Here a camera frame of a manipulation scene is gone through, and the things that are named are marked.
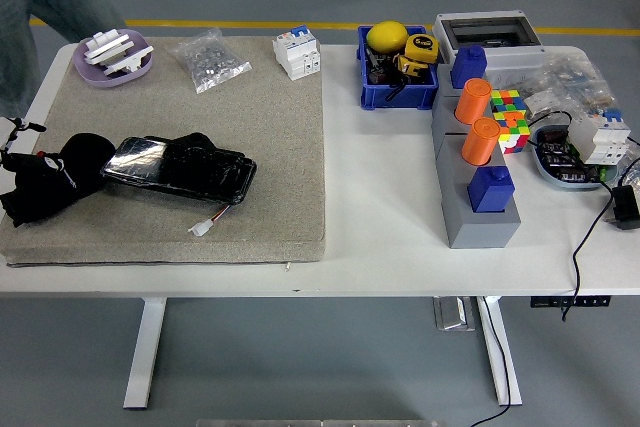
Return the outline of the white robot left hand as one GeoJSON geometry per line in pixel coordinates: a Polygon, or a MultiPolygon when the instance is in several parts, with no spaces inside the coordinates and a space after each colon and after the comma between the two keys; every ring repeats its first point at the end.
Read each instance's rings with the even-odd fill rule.
{"type": "Polygon", "coordinates": [[[42,152],[22,154],[9,151],[18,134],[28,130],[42,133],[46,131],[46,127],[19,117],[1,118],[1,166],[14,173],[60,174],[73,189],[76,189],[77,184],[69,175],[64,160],[59,155],[42,152]]]}

